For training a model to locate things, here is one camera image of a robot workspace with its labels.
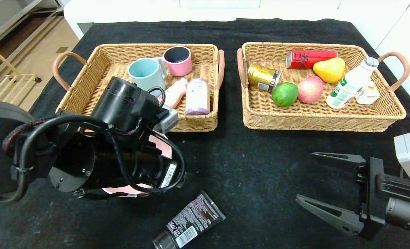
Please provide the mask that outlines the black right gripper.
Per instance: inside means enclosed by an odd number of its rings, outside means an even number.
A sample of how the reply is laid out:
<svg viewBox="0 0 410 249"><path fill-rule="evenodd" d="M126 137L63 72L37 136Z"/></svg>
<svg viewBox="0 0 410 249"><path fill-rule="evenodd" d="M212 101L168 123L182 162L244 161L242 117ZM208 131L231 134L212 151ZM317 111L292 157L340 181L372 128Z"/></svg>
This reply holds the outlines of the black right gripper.
<svg viewBox="0 0 410 249"><path fill-rule="evenodd" d="M361 155L313 152L311 155L365 166L358 171L361 186L360 215L325 202L297 194L296 201L310 213L346 235L373 239L385 224L410 231L410 180L384 172L382 159Z"/></svg>

